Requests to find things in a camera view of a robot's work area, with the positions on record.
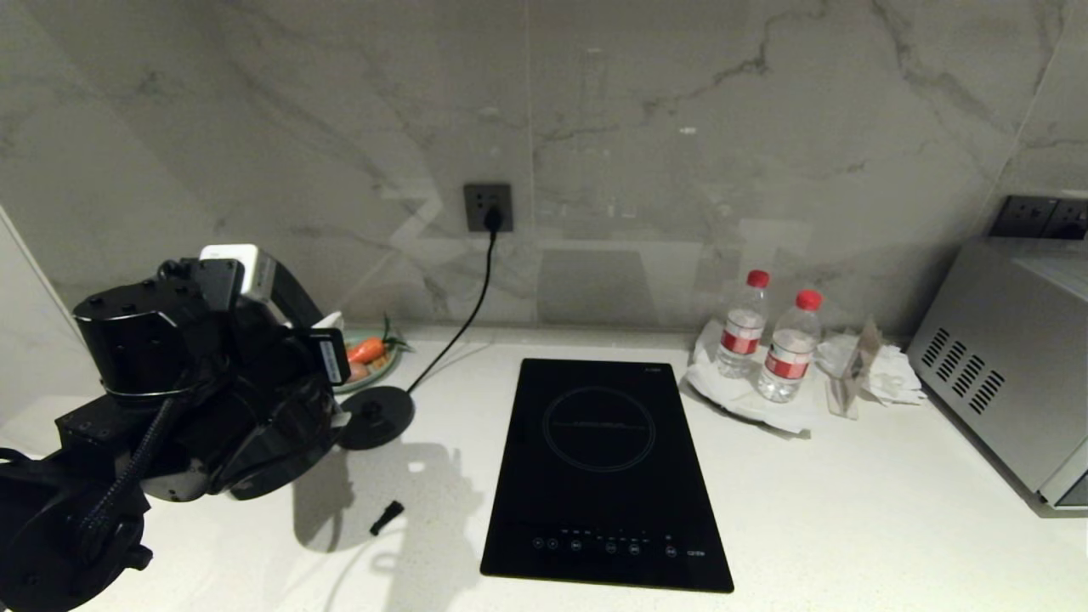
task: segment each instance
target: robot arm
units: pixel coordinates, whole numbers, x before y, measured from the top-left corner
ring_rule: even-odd
[[[151,561],[145,493],[263,495],[347,420],[332,391],[349,372],[341,332],[311,327],[321,311],[252,245],[166,261],[74,316],[106,394],[57,420],[48,457],[0,449],[0,610],[82,605]]]

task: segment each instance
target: induction cooktop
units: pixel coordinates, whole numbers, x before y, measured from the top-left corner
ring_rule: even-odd
[[[668,364],[522,362],[480,572],[733,590]]]

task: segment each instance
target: wall outlet panel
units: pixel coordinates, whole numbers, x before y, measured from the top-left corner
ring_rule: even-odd
[[[989,235],[1037,238],[1042,235],[1059,201],[1051,197],[1009,196]]]
[[[506,184],[469,184],[465,185],[465,217],[468,218],[470,232],[487,232],[483,219],[493,206],[503,213],[499,232],[514,231],[514,197],[510,185]]]
[[[1054,207],[1050,220],[1042,229],[1042,237],[1056,240],[1085,240],[1088,233],[1088,200],[1063,199]]]

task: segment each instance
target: water bottle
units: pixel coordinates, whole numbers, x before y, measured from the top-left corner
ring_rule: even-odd
[[[798,294],[796,306],[782,315],[770,336],[770,351],[763,364],[756,390],[771,402],[783,404],[798,394],[808,371],[813,351],[820,340],[816,310],[824,296],[805,290]]]
[[[752,369],[751,355],[759,347],[767,325],[767,283],[770,274],[749,272],[747,286],[741,289],[726,310],[726,329],[718,345],[718,371],[726,378],[742,378]]]

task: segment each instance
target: countertop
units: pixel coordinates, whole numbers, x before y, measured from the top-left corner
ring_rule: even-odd
[[[384,383],[407,387],[447,333],[417,334]],[[564,333],[470,333],[416,391],[401,439],[333,451],[264,498],[152,500],[154,561],[81,610],[1088,609],[1088,521],[1040,517],[934,406],[863,401],[858,421],[824,414],[791,437],[683,384],[735,592],[482,576],[521,359],[664,362],[678,378],[688,362],[679,336]],[[392,500],[407,510],[371,537]]]

